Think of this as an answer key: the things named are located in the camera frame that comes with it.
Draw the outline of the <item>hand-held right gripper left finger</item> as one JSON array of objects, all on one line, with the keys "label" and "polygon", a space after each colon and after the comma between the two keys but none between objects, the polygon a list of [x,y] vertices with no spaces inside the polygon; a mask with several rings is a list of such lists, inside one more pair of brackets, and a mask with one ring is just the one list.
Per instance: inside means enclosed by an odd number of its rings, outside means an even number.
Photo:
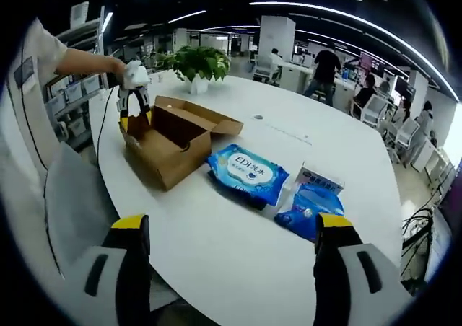
[{"label": "hand-held right gripper left finger", "polygon": [[99,246],[89,247],[66,271],[63,307],[75,325],[147,325],[149,217],[119,219]]}]

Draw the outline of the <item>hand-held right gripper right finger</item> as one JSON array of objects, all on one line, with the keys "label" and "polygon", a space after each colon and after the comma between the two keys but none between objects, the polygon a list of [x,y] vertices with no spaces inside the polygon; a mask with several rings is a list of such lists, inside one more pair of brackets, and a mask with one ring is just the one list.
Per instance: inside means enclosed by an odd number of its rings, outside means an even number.
[{"label": "hand-held right gripper right finger", "polygon": [[391,325],[411,301],[398,268],[343,216],[316,216],[314,325]]}]

